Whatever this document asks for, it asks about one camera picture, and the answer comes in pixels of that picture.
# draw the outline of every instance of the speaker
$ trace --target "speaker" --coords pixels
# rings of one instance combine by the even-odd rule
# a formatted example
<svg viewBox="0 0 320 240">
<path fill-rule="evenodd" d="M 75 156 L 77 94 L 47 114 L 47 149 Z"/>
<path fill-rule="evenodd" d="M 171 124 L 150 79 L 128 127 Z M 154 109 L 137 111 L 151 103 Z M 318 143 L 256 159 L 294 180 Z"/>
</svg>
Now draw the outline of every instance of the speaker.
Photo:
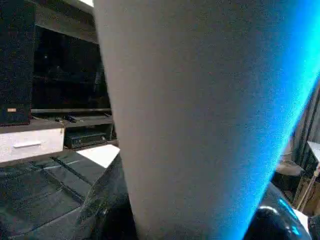
<svg viewBox="0 0 320 240">
<path fill-rule="evenodd" d="M 0 0 L 0 126 L 30 123 L 35 6 Z"/>
</svg>

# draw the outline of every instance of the drawer handle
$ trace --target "drawer handle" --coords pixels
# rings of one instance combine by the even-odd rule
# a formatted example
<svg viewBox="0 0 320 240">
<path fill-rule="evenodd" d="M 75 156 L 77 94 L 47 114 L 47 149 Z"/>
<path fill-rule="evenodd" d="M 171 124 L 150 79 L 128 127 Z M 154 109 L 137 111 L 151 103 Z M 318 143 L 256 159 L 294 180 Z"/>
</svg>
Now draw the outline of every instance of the drawer handle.
<svg viewBox="0 0 320 240">
<path fill-rule="evenodd" d="M 28 142 L 23 142 L 23 143 L 17 143 L 13 145 L 15 149 L 20 149 L 20 148 L 26 148 L 26 147 L 32 147 L 32 146 L 39 146 L 41 145 L 40 141 L 28 141 Z"/>
</svg>

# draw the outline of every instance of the black electronic device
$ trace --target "black electronic device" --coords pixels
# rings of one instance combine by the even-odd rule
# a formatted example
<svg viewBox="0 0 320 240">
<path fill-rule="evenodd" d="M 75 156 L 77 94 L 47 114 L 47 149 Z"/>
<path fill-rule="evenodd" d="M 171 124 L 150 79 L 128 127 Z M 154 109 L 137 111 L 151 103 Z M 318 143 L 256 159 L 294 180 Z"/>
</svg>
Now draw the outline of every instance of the black electronic device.
<svg viewBox="0 0 320 240">
<path fill-rule="evenodd" d="M 0 126 L 30 123 L 35 6 L 0 1 Z"/>
<path fill-rule="evenodd" d="M 77 149 L 95 144 L 103 144 L 107 141 L 107 134 L 105 132 L 97 130 L 66 132 L 64 135 L 64 145 L 69 149 Z"/>
<path fill-rule="evenodd" d="M 74 116 L 71 116 L 71 115 L 65 116 L 65 119 L 67 121 L 69 121 L 70 123 L 76 123 L 77 122 L 77 119 Z"/>
<path fill-rule="evenodd" d="M 31 106 L 109 109 L 99 45 L 36 26 Z"/>
</svg>

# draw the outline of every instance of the television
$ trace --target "television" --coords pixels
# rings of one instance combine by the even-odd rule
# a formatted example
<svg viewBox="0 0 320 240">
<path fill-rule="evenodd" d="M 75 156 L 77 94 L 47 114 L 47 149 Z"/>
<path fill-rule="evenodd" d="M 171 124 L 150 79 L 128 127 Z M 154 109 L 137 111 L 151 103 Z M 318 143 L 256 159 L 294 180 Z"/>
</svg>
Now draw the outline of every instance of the television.
<svg viewBox="0 0 320 240">
<path fill-rule="evenodd" d="M 109 109 L 99 45 L 36 26 L 34 110 Z"/>
</svg>

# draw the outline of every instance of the white table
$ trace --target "white table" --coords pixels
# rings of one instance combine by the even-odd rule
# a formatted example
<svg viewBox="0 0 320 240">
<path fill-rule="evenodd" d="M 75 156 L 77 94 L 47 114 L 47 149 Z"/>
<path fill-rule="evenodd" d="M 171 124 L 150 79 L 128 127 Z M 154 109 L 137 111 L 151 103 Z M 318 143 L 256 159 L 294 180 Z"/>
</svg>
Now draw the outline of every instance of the white table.
<svg viewBox="0 0 320 240">
<path fill-rule="evenodd" d="M 320 162 L 320 144 L 312 142 L 312 141 L 308 141 L 307 143 L 309 145 L 309 148 L 310 148 L 314 158 L 319 163 Z"/>
<path fill-rule="evenodd" d="M 86 157 L 87 159 L 90 159 L 91 161 L 99 164 L 105 169 L 112 163 L 119 152 L 120 149 L 111 144 L 77 151 L 78 154 Z"/>
</svg>

